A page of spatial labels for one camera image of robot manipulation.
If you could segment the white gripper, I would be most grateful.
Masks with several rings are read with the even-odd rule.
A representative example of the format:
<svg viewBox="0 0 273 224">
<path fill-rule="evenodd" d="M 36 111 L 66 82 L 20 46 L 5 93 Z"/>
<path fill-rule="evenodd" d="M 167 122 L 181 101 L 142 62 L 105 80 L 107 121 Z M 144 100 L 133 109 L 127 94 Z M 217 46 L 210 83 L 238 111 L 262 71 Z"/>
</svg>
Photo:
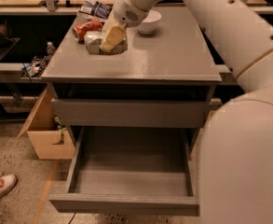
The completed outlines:
<svg viewBox="0 0 273 224">
<path fill-rule="evenodd" d="M 129 27 L 138 26 L 147 17 L 148 12 L 137 8 L 132 0 L 116 0 L 113 11 L 105 21 L 102 32 L 105 33 L 100 49 L 110 52 L 115 46 L 123 41 L 126 36 L 126 23 Z"/>
</svg>

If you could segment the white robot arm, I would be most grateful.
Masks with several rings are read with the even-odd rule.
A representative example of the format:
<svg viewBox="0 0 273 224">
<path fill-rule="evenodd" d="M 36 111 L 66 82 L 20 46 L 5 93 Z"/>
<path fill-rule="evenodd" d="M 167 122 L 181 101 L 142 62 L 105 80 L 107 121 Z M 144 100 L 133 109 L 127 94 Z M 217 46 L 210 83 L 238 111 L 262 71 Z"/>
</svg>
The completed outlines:
<svg viewBox="0 0 273 224">
<path fill-rule="evenodd" d="M 116 0 L 132 25 L 161 0 Z M 273 224 L 273 26 L 240 0 L 183 0 L 243 95 L 207 121 L 199 153 L 201 224 Z"/>
</svg>

